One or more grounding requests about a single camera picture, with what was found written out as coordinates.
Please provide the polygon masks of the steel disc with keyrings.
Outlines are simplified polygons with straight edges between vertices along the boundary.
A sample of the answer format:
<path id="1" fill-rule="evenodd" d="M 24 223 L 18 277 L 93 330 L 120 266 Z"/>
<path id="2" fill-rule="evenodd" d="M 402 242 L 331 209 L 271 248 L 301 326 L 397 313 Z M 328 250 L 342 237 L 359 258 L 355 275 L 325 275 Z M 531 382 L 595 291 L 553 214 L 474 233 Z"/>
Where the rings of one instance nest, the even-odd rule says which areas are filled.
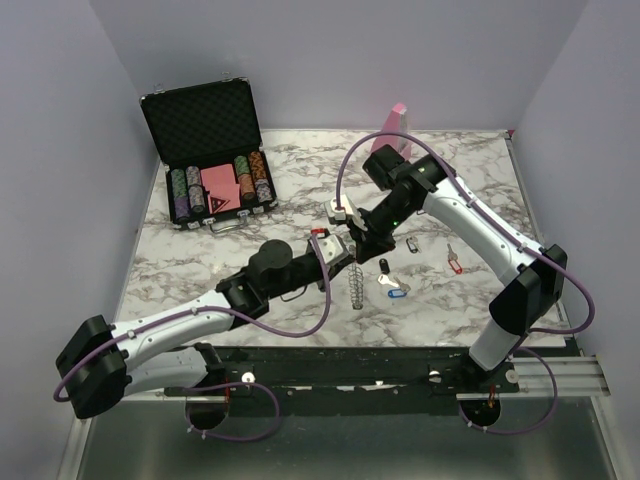
<path id="1" fill-rule="evenodd" d="M 364 302 L 363 272 L 356 263 L 352 263 L 349 267 L 348 284 L 352 308 L 362 310 Z"/>

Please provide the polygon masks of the blue key tag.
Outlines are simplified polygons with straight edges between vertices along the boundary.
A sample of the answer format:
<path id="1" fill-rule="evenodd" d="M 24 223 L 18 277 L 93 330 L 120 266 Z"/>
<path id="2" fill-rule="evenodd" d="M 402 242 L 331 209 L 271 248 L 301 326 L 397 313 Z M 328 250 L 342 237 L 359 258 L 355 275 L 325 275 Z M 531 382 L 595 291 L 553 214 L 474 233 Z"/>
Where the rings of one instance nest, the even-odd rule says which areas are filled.
<path id="1" fill-rule="evenodd" d="M 407 293 L 400 288 L 394 288 L 394 289 L 390 289 L 387 292 L 387 295 L 391 299 L 401 299 L 401 298 L 405 298 L 407 296 Z"/>

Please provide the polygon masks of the pink metronome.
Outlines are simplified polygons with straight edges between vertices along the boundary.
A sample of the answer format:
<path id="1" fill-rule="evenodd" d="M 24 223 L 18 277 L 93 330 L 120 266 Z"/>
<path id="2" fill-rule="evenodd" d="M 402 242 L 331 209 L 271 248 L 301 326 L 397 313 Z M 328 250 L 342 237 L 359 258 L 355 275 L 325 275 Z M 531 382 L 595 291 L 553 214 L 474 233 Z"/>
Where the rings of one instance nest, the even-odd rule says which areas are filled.
<path id="1" fill-rule="evenodd" d="M 396 103 L 385 120 L 382 131 L 408 134 L 409 127 L 407 112 L 408 110 L 405 104 Z M 411 143 L 404 137 L 393 135 L 376 137 L 371 146 L 370 152 L 373 153 L 385 145 L 392 147 L 405 160 L 410 160 L 412 157 Z"/>

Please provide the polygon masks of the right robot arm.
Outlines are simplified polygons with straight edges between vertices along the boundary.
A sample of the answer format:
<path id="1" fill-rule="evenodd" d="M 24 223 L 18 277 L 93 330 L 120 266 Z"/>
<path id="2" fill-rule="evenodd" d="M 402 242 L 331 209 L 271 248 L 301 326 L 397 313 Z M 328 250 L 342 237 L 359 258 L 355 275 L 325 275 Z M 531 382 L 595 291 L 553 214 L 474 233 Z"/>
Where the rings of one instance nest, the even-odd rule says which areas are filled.
<path id="1" fill-rule="evenodd" d="M 567 254 L 557 245 L 544 248 L 495 213 L 483 219 L 482 202 L 457 177 L 449 177 L 431 155 L 415 163 L 385 145 L 364 162 L 364 171 L 386 197 L 372 210 L 360 209 L 350 221 L 355 258 L 363 264 L 395 247 L 395 229 L 423 211 L 448 226 L 496 274 L 503 290 L 490 303 L 490 320 L 469 349 L 460 379 L 480 392 L 496 380 L 496 367 L 520 344 L 526 332 L 560 299 Z"/>

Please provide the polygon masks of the silver key by blue tag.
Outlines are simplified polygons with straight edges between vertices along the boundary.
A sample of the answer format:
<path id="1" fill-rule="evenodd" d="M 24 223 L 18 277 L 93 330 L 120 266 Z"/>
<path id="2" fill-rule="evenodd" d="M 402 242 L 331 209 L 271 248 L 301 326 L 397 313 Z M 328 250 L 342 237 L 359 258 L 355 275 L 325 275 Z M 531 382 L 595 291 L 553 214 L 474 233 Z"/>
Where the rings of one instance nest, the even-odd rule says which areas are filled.
<path id="1" fill-rule="evenodd" d="M 405 293 L 408 293 L 411 290 L 411 287 L 408 284 L 406 284 L 403 281 L 401 281 L 398 277 L 395 277 L 394 280 L 398 284 L 398 288 L 401 291 L 403 291 Z"/>

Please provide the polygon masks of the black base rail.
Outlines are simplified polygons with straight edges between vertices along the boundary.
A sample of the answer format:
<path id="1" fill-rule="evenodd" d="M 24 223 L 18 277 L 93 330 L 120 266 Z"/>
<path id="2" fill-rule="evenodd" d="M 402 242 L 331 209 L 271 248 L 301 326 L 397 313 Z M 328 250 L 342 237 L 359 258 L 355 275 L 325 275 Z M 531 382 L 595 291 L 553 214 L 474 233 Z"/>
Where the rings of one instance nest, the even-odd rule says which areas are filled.
<path id="1" fill-rule="evenodd" d="M 287 348 L 214 347 L 199 342 L 160 354 L 127 370 L 114 352 L 104 359 L 102 385 L 84 416 L 95 416 L 135 393 L 160 390 L 185 397 L 198 423 L 223 414 L 357 416 L 428 413 L 459 406 L 492 424 L 499 397 L 517 393 L 523 375 L 505 361 L 485 372 L 457 347 Z"/>

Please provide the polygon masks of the red key tag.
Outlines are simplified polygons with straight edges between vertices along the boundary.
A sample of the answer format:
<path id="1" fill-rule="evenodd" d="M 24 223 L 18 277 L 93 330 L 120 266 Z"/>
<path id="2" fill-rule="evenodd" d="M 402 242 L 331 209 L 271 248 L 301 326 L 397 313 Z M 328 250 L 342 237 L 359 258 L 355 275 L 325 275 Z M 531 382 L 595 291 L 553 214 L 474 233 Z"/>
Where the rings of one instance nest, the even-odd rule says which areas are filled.
<path id="1" fill-rule="evenodd" d="M 463 273 L 463 267 L 459 263 L 458 255 L 450 243 L 447 244 L 447 262 L 456 275 Z"/>

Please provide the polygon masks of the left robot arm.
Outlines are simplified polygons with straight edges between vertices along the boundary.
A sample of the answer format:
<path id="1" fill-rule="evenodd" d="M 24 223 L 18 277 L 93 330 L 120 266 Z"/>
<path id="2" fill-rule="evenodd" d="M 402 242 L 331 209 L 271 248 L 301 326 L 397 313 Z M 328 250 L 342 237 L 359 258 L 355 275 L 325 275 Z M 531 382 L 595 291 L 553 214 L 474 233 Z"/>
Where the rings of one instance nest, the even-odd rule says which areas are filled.
<path id="1" fill-rule="evenodd" d="M 285 241 L 269 240 L 238 273 L 179 307 L 120 323 L 92 316 L 55 360 L 60 382 L 53 398 L 70 403 L 77 418 L 92 418 L 125 396 L 150 389 L 151 377 L 141 367 L 186 342 L 246 324 L 277 334 L 259 320 L 270 300 L 311 284 L 329 294 L 331 280 L 354 260 L 335 235 L 311 236 L 300 256 Z"/>

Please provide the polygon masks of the black poker chip case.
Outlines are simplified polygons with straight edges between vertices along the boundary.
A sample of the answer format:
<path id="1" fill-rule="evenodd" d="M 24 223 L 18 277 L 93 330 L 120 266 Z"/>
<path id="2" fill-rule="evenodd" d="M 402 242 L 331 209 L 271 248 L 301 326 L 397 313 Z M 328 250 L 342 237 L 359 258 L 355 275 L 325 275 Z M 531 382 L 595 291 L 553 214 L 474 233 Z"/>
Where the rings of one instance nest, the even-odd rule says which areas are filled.
<path id="1" fill-rule="evenodd" d="M 244 221 L 278 206 L 248 79 L 149 93 L 139 104 L 165 167 L 175 229 Z"/>

